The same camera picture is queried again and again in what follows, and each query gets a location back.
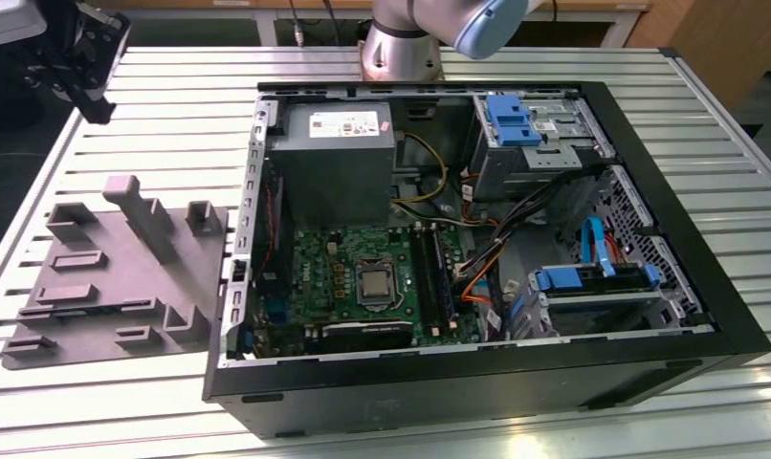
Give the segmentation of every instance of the yellow cable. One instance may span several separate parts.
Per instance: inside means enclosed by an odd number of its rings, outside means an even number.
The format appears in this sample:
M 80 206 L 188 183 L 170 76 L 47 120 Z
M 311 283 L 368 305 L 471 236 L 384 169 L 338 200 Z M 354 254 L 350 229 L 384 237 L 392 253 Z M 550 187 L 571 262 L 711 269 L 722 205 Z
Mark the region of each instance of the yellow cable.
M 431 147 L 431 145 L 428 145 L 428 143 L 420 138 L 420 136 L 418 136 L 416 134 L 412 134 L 410 132 L 406 132 L 404 136 L 410 137 L 416 142 L 419 142 L 420 145 L 430 151 L 431 155 L 434 155 L 436 161 L 439 162 L 439 167 L 442 169 L 442 180 L 439 182 L 439 186 L 436 187 L 436 189 L 431 193 L 428 193 L 423 196 L 418 196 L 415 198 L 395 199 L 395 203 L 408 204 L 408 203 L 420 203 L 420 202 L 426 201 L 427 199 L 432 198 L 434 196 L 436 196 L 439 193 L 442 193 L 442 190 L 446 187 L 446 182 L 448 181 L 448 169 L 446 168 L 446 162 L 442 161 L 442 156 L 439 155 L 436 150 Z

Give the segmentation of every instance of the motherboard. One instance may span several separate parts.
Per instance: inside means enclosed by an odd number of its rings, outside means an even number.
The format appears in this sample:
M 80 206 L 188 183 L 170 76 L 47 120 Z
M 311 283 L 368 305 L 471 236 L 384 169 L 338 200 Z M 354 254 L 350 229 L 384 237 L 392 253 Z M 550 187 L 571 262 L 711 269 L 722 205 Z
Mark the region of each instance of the motherboard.
M 451 295 L 464 258 L 455 227 L 303 229 L 294 244 L 291 295 L 266 300 L 271 339 L 288 343 L 283 355 L 310 354 L 311 341 L 326 345 L 331 337 L 346 351 L 380 347 L 371 340 L 384 347 L 394 339 L 407 347 L 479 340 L 475 312 Z

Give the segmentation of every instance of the cpu socket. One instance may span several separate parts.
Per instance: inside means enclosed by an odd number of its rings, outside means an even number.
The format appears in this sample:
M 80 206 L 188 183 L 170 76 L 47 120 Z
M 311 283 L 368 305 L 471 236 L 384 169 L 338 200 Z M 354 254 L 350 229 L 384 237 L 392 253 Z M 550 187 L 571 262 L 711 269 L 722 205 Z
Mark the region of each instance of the cpu socket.
M 395 304 L 395 267 L 387 260 L 360 260 L 356 263 L 358 304 L 379 313 Z

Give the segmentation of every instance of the aluminum table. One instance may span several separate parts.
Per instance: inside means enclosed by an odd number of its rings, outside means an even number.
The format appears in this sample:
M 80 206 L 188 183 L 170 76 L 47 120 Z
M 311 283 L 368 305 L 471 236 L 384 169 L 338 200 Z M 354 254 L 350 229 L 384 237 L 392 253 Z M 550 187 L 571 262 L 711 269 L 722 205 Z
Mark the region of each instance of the aluminum table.
M 771 163 L 683 60 L 654 50 L 522 49 L 479 63 L 446 51 L 443 61 L 450 80 L 608 84 L 771 338 Z M 0 350 L 48 249 L 52 205 L 112 209 L 104 179 L 132 173 L 166 207 L 210 200 L 235 223 L 256 83 L 359 77 L 350 48 L 131 49 L 110 85 L 114 121 L 72 114 L 0 245 Z M 771 354 L 630 408 L 272 442 L 200 401 L 204 361 L 199 353 L 16 372 L 0 365 L 0 455 L 771 457 Z

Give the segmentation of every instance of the workbench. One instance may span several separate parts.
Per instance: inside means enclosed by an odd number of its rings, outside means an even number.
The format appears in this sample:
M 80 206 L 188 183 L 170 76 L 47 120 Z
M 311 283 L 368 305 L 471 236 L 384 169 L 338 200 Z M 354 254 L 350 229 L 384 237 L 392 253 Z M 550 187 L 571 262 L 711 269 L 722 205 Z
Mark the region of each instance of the workbench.
M 608 84 L 771 338 L 771 163 L 683 60 L 654 50 L 527 49 L 472 62 L 446 50 L 443 63 L 448 80 Z M 0 351 L 48 250 L 52 205 L 110 210 L 106 177 L 136 174 L 146 197 L 167 208 L 230 206 L 234 226 L 256 83 L 359 77 L 351 48 L 130 50 L 110 84 L 114 121 L 90 125 L 72 114 L 0 245 Z M 204 361 L 198 353 L 16 372 L 0 365 L 0 453 L 771 457 L 771 354 L 630 408 L 268 443 L 200 401 Z
M 96 0 L 95 5 L 122 12 L 132 19 L 252 19 L 260 46 L 279 46 L 275 21 L 294 19 L 288 0 L 214 0 L 214 6 L 178 7 L 167 0 Z M 338 19 L 371 19 L 372 0 L 332 0 Z M 623 48 L 638 17 L 648 11 L 651 0 L 558 0 L 559 22 L 610 23 L 603 48 Z M 320 0 L 295 0 L 300 19 L 328 19 Z M 551 21 L 552 3 L 547 1 L 524 21 Z

